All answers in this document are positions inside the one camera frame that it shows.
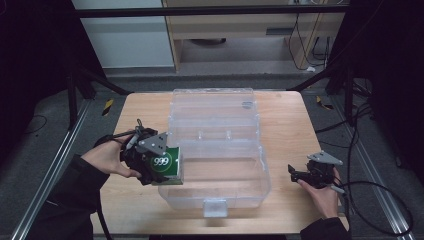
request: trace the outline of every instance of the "white cabinet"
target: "white cabinet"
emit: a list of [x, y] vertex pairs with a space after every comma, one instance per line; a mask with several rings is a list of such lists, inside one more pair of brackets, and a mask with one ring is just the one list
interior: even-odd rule
[[[162, 7], [160, 0], [73, 0], [76, 9]], [[174, 67], [164, 17], [81, 19], [107, 70]]]

